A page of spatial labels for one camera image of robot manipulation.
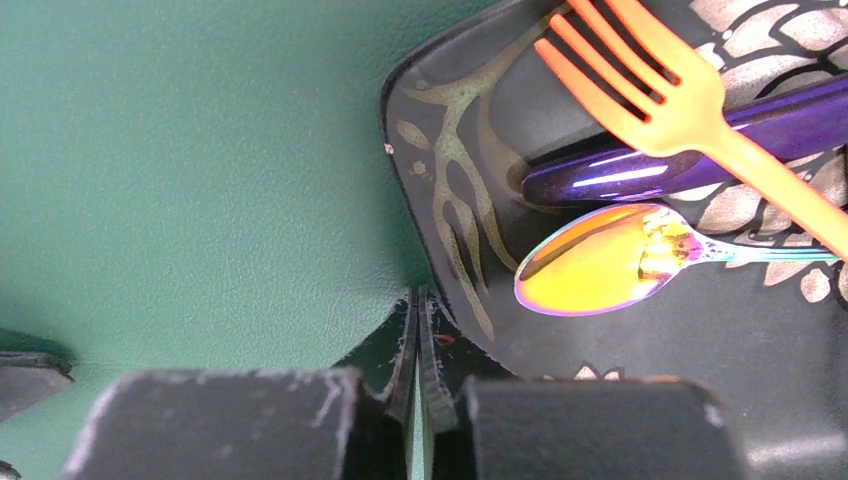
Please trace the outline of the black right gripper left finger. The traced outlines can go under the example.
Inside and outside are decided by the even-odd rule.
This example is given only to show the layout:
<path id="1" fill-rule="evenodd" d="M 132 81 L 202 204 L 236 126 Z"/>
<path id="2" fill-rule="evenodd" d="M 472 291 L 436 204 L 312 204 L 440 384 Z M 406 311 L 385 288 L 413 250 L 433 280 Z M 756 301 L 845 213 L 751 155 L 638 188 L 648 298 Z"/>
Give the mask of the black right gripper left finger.
<path id="1" fill-rule="evenodd" d="M 95 402 L 65 479 L 406 479 L 419 295 L 324 369 L 143 370 Z"/>

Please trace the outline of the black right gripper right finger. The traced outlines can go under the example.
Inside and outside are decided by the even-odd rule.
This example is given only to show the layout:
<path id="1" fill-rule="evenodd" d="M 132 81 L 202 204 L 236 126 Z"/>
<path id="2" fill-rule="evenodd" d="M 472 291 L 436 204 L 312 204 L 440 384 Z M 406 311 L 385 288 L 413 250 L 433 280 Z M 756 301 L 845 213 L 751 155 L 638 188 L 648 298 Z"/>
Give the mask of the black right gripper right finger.
<path id="1" fill-rule="evenodd" d="M 677 378 L 583 363 L 522 378 L 418 292 L 425 472 L 430 479 L 745 479 L 717 399 Z"/>

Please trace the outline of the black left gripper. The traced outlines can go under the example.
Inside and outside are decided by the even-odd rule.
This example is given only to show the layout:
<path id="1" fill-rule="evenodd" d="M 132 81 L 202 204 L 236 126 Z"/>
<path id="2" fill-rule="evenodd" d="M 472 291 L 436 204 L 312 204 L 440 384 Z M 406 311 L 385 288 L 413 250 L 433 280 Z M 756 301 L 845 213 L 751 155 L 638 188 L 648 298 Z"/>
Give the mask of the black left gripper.
<path id="1" fill-rule="evenodd" d="M 1 422 L 75 383 L 67 351 L 56 341 L 1 330 Z"/>

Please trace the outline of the gold copper spoon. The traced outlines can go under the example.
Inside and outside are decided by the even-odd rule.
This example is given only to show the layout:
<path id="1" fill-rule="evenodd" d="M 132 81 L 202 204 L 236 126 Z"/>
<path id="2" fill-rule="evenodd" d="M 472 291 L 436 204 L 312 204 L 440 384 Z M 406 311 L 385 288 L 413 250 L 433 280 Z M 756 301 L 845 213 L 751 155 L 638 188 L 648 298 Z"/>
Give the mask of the gold copper spoon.
<path id="1" fill-rule="evenodd" d="M 835 257 L 823 247 L 773 248 L 715 240 L 666 205 L 615 204 L 571 221 L 537 245 L 517 267 L 513 292 L 531 311 L 583 317 L 638 303 L 696 264 Z"/>

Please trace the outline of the green placemat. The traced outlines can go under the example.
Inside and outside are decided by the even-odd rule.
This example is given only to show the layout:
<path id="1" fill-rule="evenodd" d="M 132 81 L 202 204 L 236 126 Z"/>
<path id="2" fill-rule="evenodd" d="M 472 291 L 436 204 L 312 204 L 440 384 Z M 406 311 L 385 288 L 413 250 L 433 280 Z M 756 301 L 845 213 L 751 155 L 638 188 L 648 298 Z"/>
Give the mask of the green placemat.
<path id="1" fill-rule="evenodd" d="M 3 423 L 56 479 L 143 368 L 322 368 L 431 270 L 384 76 L 481 1 L 5 1 L 1 329 L 74 385 Z"/>

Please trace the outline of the black floral square plate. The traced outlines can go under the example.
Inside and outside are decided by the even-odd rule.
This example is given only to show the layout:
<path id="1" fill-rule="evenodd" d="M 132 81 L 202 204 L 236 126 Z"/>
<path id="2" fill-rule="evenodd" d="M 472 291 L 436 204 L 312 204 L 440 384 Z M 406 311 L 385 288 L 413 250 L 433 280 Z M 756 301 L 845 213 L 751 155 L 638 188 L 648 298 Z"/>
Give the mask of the black floral square plate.
<path id="1" fill-rule="evenodd" d="M 728 108 L 847 73 L 847 1 L 643 1 L 721 72 Z M 458 330 L 528 377 L 694 380 L 729 407 L 755 479 L 847 479 L 847 267 L 706 264 L 633 307 L 586 318 L 523 308 L 522 257 L 591 210 L 530 206 L 522 174 L 601 129 L 533 52 L 563 1 L 500 1 L 413 50 L 381 92 L 384 136 Z M 735 182 L 662 198 L 700 231 L 818 244 Z"/>

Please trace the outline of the orange plastic fork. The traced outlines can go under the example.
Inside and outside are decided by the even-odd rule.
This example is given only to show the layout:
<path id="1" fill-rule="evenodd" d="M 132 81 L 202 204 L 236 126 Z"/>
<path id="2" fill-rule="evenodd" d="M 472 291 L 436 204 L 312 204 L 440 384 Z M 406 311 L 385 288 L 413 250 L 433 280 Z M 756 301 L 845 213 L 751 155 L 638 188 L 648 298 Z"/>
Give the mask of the orange plastic fork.
<path id="1" fill-rule="evenodd" d="M 847 214 L 791 169 L 725 120 L 726 90 L 717 70 L 638 1 L 609 8 L 646 53 L 666 71 L 649 66 L 589 1 L 571 8 L 636 78 L 649 96 L 621 74 L 562 15 L 550 29 L 610 87 L 605 92 L 545 38 L 534 49 L 578 103 L 625 144 L 653 157 L 698 151 L 787 214 L 840 259 L 847 257 Z"/>

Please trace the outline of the blue plastic knife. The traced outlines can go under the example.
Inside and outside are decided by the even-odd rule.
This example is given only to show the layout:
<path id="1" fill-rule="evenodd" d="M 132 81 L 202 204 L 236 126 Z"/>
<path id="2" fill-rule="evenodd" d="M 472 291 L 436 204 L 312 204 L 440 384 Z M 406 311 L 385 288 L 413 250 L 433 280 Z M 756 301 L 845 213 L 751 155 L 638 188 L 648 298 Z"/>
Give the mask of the blue plastic knife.
<path id="1" fill-rule="evenodd" d="M 734 130 L 783 163 L 847 142 L 847 76 L 840 74 L 729 110 Z M 537 159 L 521 192 L 538 206 L 564 207 L 578 201 L 633 201 L 731 180 L 732 176 L 696 151 L 654 158 L 609 134 Z"/>

